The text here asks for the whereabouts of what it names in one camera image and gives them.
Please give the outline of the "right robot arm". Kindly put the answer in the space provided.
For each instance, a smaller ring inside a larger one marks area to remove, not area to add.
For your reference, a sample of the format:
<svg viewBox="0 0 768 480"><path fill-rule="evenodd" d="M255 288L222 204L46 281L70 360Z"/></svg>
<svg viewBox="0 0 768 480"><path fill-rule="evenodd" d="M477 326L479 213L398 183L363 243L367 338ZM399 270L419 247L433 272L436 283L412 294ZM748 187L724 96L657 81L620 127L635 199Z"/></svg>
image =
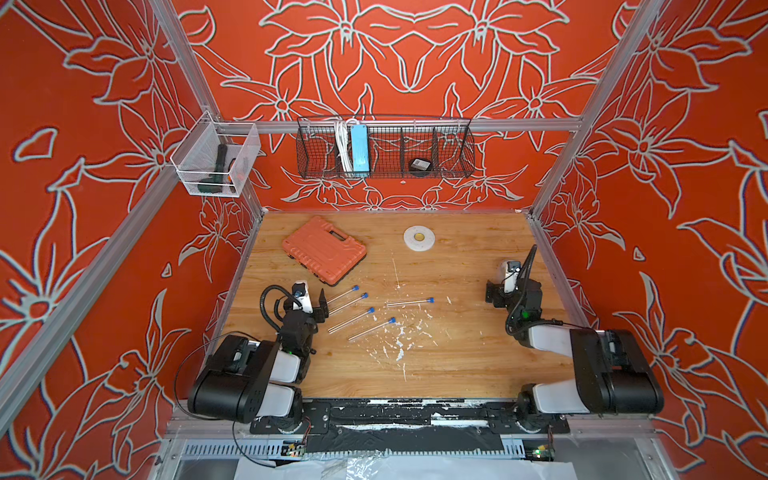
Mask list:
<svg viewBox="0 0 768 480"><path fill-rule="evenodd" d="M499 279L486 283L485 301L506 311L507 335L522 346L564 356L574 377L528 384L518 395L518 421L580 414L656 414L664 407L662 389L634 335L597 330L543 317L543 290L531 278L537 253L524 261L504 260Z"/></svg>

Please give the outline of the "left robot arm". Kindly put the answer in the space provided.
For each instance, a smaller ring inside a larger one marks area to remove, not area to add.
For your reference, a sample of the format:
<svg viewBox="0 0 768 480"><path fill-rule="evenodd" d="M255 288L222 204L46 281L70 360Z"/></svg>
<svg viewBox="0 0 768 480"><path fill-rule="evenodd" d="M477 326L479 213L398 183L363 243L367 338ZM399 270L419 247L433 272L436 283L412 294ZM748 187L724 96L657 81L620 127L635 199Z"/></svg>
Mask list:
<svg viewBox="0 0 768 480"><path fill-rule="evenodd" d="M191 387L187 410L235 424L268 420L277 429L292 431L304 420L299 384L314 354L313 338L330 315L328 300L321 291L313 301L305 281L289 289L269 285L259 310L276 339L226 335Z"/></svg>

